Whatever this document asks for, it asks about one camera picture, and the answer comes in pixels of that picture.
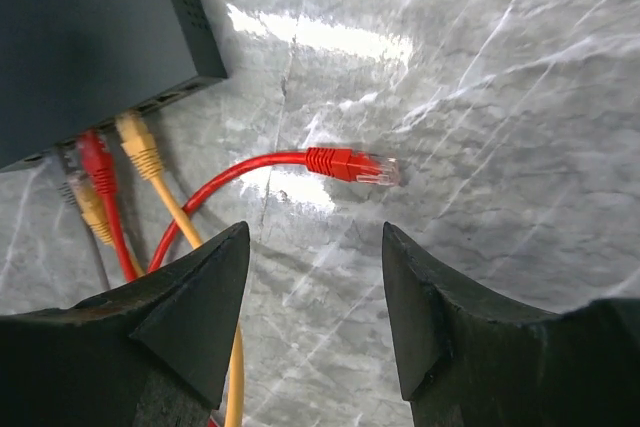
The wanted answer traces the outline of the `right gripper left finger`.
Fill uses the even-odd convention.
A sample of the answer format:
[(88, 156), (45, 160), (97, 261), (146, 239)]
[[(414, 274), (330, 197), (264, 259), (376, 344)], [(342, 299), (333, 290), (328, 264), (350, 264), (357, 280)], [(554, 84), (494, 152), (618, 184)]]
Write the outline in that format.
[(182, 258), (68, 309), (1, 319), (5, 426), (204, 426), (244, 295), (239, 222)]

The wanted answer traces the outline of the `small black box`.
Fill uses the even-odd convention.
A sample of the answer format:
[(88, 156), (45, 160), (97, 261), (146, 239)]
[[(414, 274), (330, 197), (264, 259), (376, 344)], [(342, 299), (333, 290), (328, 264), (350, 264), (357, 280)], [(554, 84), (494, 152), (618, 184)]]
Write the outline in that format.
[(226, 76), (201, 0), (1, 0), (1, 166)]

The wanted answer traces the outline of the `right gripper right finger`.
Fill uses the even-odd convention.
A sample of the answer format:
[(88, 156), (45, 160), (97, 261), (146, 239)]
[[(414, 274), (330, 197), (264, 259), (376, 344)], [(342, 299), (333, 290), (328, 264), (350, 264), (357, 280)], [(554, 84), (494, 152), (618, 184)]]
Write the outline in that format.
[(402, 398), (417, 426), (635, 426), (639, 303), (561, 314), (503, 296), (382, 233), (385, 298)]

